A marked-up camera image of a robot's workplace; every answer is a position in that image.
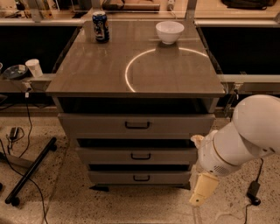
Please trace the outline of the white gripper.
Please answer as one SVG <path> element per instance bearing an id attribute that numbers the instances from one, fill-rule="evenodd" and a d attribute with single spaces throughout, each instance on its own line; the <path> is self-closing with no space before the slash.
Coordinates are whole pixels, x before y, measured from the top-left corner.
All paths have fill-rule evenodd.
<path id="1" fill-rule="evenodd" d="M 223 159 L 214 145 L 214 135 L 217 130 L 207 136 L 193 135 L 191 141 L 198 149 L 198 161 L 207 172 L 200 173 L 189 202 L 195 206 L 201 206 L 215 191 L 219 179 L 215 176 L 225 177 L 238 171 L 241 167 L 233 165 Z"/>

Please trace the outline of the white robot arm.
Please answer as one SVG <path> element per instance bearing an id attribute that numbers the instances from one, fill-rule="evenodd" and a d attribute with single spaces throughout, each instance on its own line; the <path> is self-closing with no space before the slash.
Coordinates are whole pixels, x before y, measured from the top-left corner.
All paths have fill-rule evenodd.
<path id="1" fill-rule="evenodd" d="M 206 136 L 191 137 L 203 168 L 190 203 L 202 205 L 219 178 L 241 169 L 250 160 L 280 153 L 280 98 L 256 94 L 240 101 L 231 122 Z"/>

